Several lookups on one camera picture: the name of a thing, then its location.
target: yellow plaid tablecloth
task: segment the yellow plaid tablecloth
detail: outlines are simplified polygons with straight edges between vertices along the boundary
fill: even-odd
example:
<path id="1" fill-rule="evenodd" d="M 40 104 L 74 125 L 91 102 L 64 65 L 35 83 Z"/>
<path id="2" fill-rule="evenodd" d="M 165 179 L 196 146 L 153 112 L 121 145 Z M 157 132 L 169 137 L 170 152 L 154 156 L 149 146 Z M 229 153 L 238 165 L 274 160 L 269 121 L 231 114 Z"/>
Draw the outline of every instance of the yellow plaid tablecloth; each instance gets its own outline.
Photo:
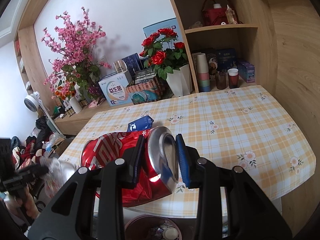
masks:
<path id="1" fill-rule="evenodd" d="M 153 127 L 168 127 L 183 135 L 186 145 L 215 165 L 241 165 L 274 200 L 310 178 L 316 157 L 301 130 L 281 105 L 261 86 L 192 94 L 95 114 L 60 157 L 79 165 L 89 139 L 126 131 L 129 122 L 149 115 Z M 196 217 L 198 190 L 179 179 L 175 192 L 132 210 L 167 217 Z M 223 215 L 227 214 L 222 198 Z"/>

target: pile of clothes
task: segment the pile of clothes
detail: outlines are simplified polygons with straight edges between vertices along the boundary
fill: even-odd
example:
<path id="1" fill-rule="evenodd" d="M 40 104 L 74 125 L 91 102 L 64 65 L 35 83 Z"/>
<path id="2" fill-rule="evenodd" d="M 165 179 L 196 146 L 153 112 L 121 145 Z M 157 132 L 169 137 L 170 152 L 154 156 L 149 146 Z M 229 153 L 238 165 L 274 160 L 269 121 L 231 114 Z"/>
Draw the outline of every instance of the pile of clothes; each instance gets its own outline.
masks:
<path id="1" fill-rule="evenodd" d="M 32 163 L 40 163 L 40 157 L 45 152 L 45 143 L 50 141 L 53 132 L 46 123 L 46 117 L 36 120 L 36 127 L 40 129 L 37 137 L 29 136 L 23 143 L 17 137 L 11 139 L 12 159 L 15 169 L 25 168 Z"/>

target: white fan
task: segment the white fan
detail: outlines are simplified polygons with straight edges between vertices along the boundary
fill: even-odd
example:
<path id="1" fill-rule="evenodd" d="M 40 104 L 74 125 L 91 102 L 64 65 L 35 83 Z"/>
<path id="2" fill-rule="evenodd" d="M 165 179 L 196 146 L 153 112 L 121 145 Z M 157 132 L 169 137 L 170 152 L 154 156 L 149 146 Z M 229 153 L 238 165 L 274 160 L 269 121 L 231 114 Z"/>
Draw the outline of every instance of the white fan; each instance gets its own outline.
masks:
<path id="1" fill-rule="evenodd" d="M 49 113 L 47 112 L 47 110 L 45 109 L 42 100 L 40 99 L 40 94 L 39 92 L 34 92 L 31 95 L 27 95 L 26 98 L 24 99 L 24 103 L 26 105 L 26 107 L 32 111 L 32 112 L 36 112 L 40 106 L 40 108 L 42 109 L 42 111 L 45 113 L 45 115 L 47 116 L 47 118 L 50 120 L 50 122 L 54 125 L 54 127 L 57 129 L 57 131 L 63 135 L 63 133 L 60 131 L 60 129 L 58 128 L 58 126 L 54 123 L 54 121 L 52 120 L 52 118 L 50 117 Z"/>

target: white flower pot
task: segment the white flower pot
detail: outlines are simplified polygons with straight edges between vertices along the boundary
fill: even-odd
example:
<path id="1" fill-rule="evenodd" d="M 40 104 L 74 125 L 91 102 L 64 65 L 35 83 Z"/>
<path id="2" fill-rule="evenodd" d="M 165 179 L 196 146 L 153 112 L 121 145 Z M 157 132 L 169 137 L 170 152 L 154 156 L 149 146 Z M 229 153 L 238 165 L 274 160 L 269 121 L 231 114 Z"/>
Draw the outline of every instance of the white flower pot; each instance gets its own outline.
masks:
<path id="1" fill-rule="evenodd" d="M 72 106 L 73 110 L 76 112 L 76 114 L 79 114 L 82 111 L 82 107 L 79 104 L 79 102 L 76 99 L 76 97 L 70 98 L 69 103 Z"/>
<path id="2" fill-rule="evenodd" d="M 182 66 L 180 71 L 173 70 L 173 74 L 168 73 L 167 82 L 176 97 L 190 95 L 192 82 L 189 64 Z"/>

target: screw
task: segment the screw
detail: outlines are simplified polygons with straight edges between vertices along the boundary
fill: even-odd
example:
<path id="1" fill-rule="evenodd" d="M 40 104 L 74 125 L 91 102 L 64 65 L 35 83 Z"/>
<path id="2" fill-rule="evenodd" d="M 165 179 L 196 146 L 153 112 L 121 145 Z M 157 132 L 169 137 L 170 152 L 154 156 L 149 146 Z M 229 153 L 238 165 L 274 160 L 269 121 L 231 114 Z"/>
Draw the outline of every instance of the screw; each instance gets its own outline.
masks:
<path id="1" fill-rule="evenodd" d="M 234 169 L 234 171 L 235 171 L 236 173 L 242 173 L 242 171 L 243 171 L 243 168 L 240 167 L 240 166 L 236 166 L 236 167 L 234 167 L 233 169 Z"/>
<path id="2" fill-rule="evenodd" d="M 199 163 L 199 164 L 206 164 L 207 163 L 207 160 L 205 159 L 205 158 L 199 158 L 199 159 L 197 159 L 197 163 Z"/>
<path id="3" fill-rule="evenodd" d="M 115 164 L 116 164 L 116 165 L 122 165 L 122 164 L 124 164 L 124 159 L 122 159 L 122 158 L 116 159 L 116 160 L 115 160 Z"/>
<path id="4" fill-rule="evenodd" d="M 86 167 L 81 167 L 81 168 L 79 168 L 79 170 L 78 170 L 78 172 L 79 172 L 80 174 L 85 174 L 87 171 L 88 171 L 88 168 L 86 168 Z"/>

